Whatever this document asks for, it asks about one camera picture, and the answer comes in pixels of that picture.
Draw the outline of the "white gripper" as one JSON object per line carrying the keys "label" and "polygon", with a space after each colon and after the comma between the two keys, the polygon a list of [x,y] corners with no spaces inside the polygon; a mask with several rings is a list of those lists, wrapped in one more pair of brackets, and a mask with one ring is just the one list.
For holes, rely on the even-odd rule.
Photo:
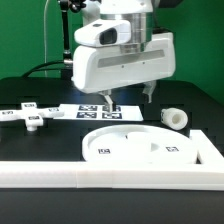
{"label": "white gripper", "polygon": [[91,48],[79,46],[73,56],[74,85],[84,93],[101,92],[108,111],[114,109],[111,89],[145,83],[147,101],[158,79],[170,77],[175,71],[173,34],[155,34],[143,52],[122,54],[119,46]]}

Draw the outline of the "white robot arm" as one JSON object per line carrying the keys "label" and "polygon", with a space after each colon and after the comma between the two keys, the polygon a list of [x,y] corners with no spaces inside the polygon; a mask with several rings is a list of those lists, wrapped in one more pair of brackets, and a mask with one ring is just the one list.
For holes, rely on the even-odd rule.
{"label": "white robot arm", "polygon": [[150,96],[156,81],[175,71],[173,33],[155,25],[157,8],[174,8],[183,0],[87,0],[84,26],[74,33],[74,85],[102,95],[110,112],[111,91],[144,84]]}

